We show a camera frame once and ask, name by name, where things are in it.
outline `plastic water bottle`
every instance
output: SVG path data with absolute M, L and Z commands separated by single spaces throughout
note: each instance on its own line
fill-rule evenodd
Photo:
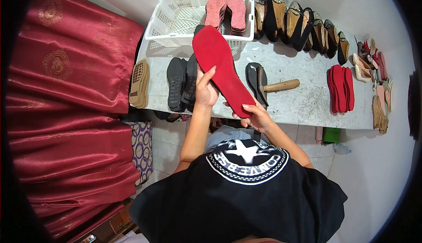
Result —
M 333 149 L 334 149 L 335 152 L 337 152 L 337 154 L 349 154 L 349 153 L 351 153 L 351 149 L 349 149 L 348 146 L 342 145 L 340 143 L 334 143 Z

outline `work table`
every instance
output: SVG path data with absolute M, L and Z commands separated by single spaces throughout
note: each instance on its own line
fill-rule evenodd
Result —
M 269 42 L 266 37 L 247 43 L 241 52 L 234 51 L 236 72 L 240 80 L 250 90 L 245 76 L 245 67 L 249 63 L 260 63 L 267 74 L 268 84 L 299 79 L 298 88 L 268 93 L 268 113 L 277 123 L 301 124 L 343 129 L 372 129 L 372 92 L 373 83 L 364 83 L 356 79 L 355 68 L 351 62 L 352 53 L 357 53 L 353 35 L 343 31 L 350 43 L 349 61 L 343 65 L 350 67 L 353 73 L 355 108 L 345 114 L 332 114 L 330 91 L 327 85 L 327 70 L 338 64 L 337 54 L 332 59 L 316 51 L 297 52 L 282 41 Z M 164 47 L 154 41 L 143 40 L 137 62 L 146 59 L 150 67 L 148 86 L 149 102 L 147 109 L 171 112 L 167 106 L 168 82 L 167 66 L 173 57 L 189 59 L 191 46 Z M 224 97 L 220 94 L 213 108 L 213 116 L 232 118 L 232 110 L 223 105 Z

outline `purple circle pattern fabric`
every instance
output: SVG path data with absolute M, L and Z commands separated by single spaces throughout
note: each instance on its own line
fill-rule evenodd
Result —
M 140 184 L 152 174 L 152 123 L 125 122 L 132 128 L 133 164 L 140 174 Z

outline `red satin curtain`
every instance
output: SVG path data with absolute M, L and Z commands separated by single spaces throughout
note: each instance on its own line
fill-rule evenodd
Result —
M 8 135 L 22 187 L 55 239 L 83 235 L 135 193 L 132 131 L 117 116 L 128 111 L 142 31 L 87 0 L 29 8 L 9 69 Z

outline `white tiled floor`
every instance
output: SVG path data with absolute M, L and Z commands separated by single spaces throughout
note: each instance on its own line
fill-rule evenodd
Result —
M 175 171 L 188 127 L 189 121 L 169 123 L 155 118 L 152 136 L 154 173 L 138 187 L 136 194 Z M 291 124 L 279 124 L 279 127 L 308 154 L 315 169 L 328 176 L 334 158 L 333 145 L 317 144 L 315 127 Z

